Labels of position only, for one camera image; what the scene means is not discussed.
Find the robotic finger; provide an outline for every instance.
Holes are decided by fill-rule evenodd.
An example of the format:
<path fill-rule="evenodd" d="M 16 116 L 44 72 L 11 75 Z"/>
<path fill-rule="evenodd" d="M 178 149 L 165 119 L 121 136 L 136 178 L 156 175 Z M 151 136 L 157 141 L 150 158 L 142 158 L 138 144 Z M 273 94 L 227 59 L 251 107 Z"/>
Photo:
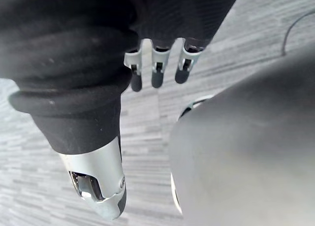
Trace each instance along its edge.
<path fill-rule="evenodd" d="M 138 49 L 125 53 L 124 65 L 132 71 L 131 88 L 134 92 L 142 89 L 142 50 Z"/>
<path fill-rule="evenodd" d="M 205 46 L 196 46 L 185 40 L 179 56 L 178 67 L 175 74 L 175 81 L 178 84 L 183 84 L 187 81 L 189 73 L 193 66 L 197 63 Z"/>

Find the black fabric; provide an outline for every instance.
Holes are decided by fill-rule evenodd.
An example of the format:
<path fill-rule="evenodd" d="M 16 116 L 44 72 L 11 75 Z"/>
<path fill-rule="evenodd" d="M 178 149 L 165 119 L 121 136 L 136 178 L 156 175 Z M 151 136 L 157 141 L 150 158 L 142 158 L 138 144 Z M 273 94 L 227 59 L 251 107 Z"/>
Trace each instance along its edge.
<path fill-rule="evenodd" d="M 124 53 L 151 38 L 206 46 L 235 0 L 0 0 L 0 77 L 20 90 L 53 149 L 93 151 L 119 136 Z"/>
<path fill-rule="evenodd" d="M 129 0 L 0 0 L 0 77 L 20 88 L 13 107 L 32 115 L 63 154 L 119 136 L 126 50 L 136 12 Z"/>

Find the gray curved surface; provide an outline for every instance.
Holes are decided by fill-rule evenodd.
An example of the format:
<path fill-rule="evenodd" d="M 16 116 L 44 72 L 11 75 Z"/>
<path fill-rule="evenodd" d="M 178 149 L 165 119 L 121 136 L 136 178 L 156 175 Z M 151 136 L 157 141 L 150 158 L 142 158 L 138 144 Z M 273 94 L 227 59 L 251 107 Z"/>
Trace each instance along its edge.
<path fill-rule="evenodd" d="M 187 225 L 315 222 L 315 44 L 183 116 L 170 162 Z"/>

